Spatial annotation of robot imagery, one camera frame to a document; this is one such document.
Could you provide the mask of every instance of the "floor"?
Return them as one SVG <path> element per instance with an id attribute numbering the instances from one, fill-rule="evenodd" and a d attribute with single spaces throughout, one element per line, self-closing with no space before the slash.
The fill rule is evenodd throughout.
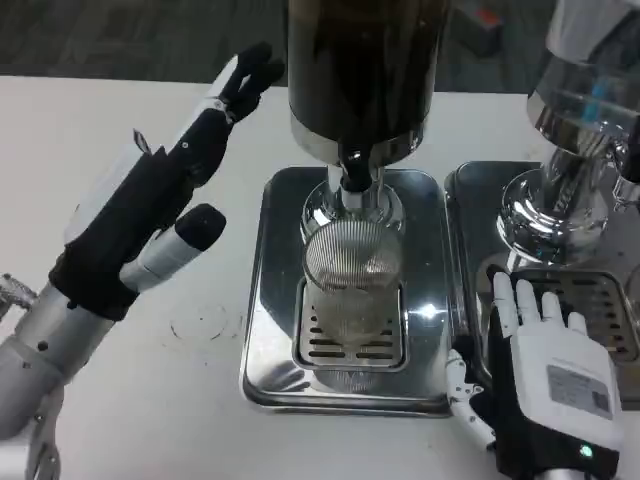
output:
<path id="1" fill-rule="evenodd" d="M 502 48 L 479 58 L 448 35 L 437 89 L 527 92 L 555 0 L 474 1 L 504 21 Z M 0 74 L 208 83 L 256 41 L 282 55 L 283 2 L 0 0 Z"/>

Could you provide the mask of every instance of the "robotic arm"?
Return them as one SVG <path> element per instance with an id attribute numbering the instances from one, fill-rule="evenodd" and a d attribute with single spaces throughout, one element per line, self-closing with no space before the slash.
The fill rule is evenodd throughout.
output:
<path id="1" fill-rule="evenodd" d="M 622 448 L 621 406 L 607 350 L 578 313 L 563 320 L 558 297 L 531 283 L 492 279 L 489 364 L 492 392 L 477 384 L 462 339 L 446 367 L 451 410 L 467 434 L 495 452 L 515 480 L 611 480 Z"/>
<path id="2" fill-rule="evenodd" d="M 0 345 L 0 478 L 56 479 L 54 431 L 63 388 L 138 295 L 170 278 L 222 235 L 225 217 L 193 191 L 215 174 L 233 126 L 284 73 L 260 44 L 234 57 L 168 147 L 134 132 L 123 158 L 76 210 L 65 249 L 39 296 L 5 275 L 0 318 L 27 309 Z"/>

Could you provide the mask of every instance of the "stainless steel base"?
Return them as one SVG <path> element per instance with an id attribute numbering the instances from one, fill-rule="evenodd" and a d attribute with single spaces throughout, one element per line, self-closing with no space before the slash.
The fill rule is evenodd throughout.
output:
<path id="1" fill-rule="evenodd" d="M 476 348 L 476 367 L 487 382 L 490 380 L 490 373 L 485 362 L 485 340 L 492 302 L 487 267 L 495 264 L 508 271 L 543 268 L 541 264 L 532 263 L 511 252 L 503 242 L 498 232 L 502 195 L 513 178 L 538 167 L 538 164 L 527 162 L 472 162 L 452 173 L 446 182 L 448 227 L 454 266 L 452 285 L 455 287 L 452 301 L 453 335 L 470 334 L 474 338 L 476 345 L 480 347 Z M 621 290 L 629 283 L 630 276 L 636 274 L 634 269 L 640 264 L 640 249 L 637 248 L 640 214 L 635 208 L 624 213 L 613 212 L 610 192 L 615 176 L 613 172 L 610 173 L 611 175 L 605 174 L 600 185 L 603 197 L 609 204 L 610 215 L 594 256 L 586 262 L 571 265 L 570 270 L 554 267 L 559 270 L 554 272 L 549 267 L 544 267 L 545 271 L 543 273 L 541 270 L 539 277 L 549 281 L 546 287 L 560 282 L 563 286 L 556 290 L 560 290 L 561 295 L 569 295 L 572 307 L 582 310 L 581 313 L 587 317 L 590 336 L 612 351 L 623 407 L 638 409 L 638 323 L 631 313 L 629 302 L 637 302 L 640 292 L 627 291 L 624 298 Z M 598 291 L 608 292 L 606 304 L 602 302 L 602 305 L 596 306 L 598 308 L 591 308 L 576 300 L 580 298 L 581 278 L 583 281 L 594 282 L 589 283 L 590 288 L 599 287 Z M 614 333 L 612 329 L 620 330 L 620 333 Z"/>
<path id="2" fill-rule="evenodd" d="M 322 182 L 311 192 L 304 204 L 301 229 L 306 238 L 310 238 L 313 232 L 338 217 L 335 208 L 327 204 L 328 189 L 327 182 Z M 344 209 L 341 210 L 340 213 L 345 215 Z M 383 185 L 381 188 L 378 208 L 367 210 L 366 215 L 359 214 L 357 218 L 382 223 L 388 228 L 404 233 L 404 207 L 398 195 L 388 185 Z"/>
<path id="3" fill-rule="evenodd" d="M 265 189 L 241 370 L 244 394 L 277 411 L 447 415 L 448 245 L 438 185 L 422 172 L 386 172 L 385 183 L 406 210 L 407 267 L 397 312 L 390 310 L 389 331 L 379 339 L 346 351 L 311 331 L 304 305 L 300 216 L 325 179 L 326 168 L 289 168 Z M 310 340 L 320 344 L 312 349 Z"/>
<path id="4" fill-rule="evenodd" d="M 542 180 L 542 171 L 536 169 L 507 185 L 498 219 L 501 237 L 512 250 L 533 261 L 568 265 L 588 260 L 598 248 L 607 223 L 607 205 L 602 194 L 596 190 L 589 195 L 586 205 L 573 215 L 555 216 L 536 202 Z"/>

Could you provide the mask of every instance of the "white tabletop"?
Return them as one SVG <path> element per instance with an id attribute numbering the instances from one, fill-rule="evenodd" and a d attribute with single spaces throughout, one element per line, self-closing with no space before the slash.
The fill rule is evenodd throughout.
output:
<path id="1" fill-rule="evenodd" d="M 131 128 L 151 144 L 171 141 L 206 88 L 0 78 L 0 271 L 42 288 L 71 213 Z M 242 398 L 264 184 L 287 166 L 320 165 L 296 146 L 288 122 L 287 91 L 272 89 L 194 199 L 226 214 L 224 236 L 143 295 L 67 388 L 57 430 L 64 480 L 502 478 L 451 419 L 276 415 Z M 442 184 L 466 161 L 540 160 L 548 149 L 526 118 L 524 96 L 441 93 L 425 144 L 399 166 Z M 1 335 L 16 318 L 12 312 Z M 631 480 L 640 471 L 640 415 L 625 421 L 620 474 Z"/>

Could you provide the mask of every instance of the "drip tray grate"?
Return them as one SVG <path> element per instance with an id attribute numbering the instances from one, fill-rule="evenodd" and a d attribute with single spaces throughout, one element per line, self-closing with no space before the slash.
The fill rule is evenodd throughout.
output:
<path id="1" fill-rule="evenodd" d="M 618 282 L 604 272 L 524 270 L 517 274 L 531 282 L 538 301 L 546 291 L 560 299 L 563 314 L 584 315 L 589 337 L 604 345 L 614 362 L 638 357 L 638 341 Z"/>
<path id="2" fill-rule="evenodd" d="M 318 326 L 313 305 L 307 301 L 306 284 L 301 288 L 298 303 L 299 320 L 296 357 L 306 368 L 341 370 L 396 370 L 403 366 L 405 354 L 405 328 L 402 323 L 402 289 L 398 289 L 397 302 L 388 306 L 387 325 L 380 334 L 362 345 L 346 347 L 334 341 Z"/>

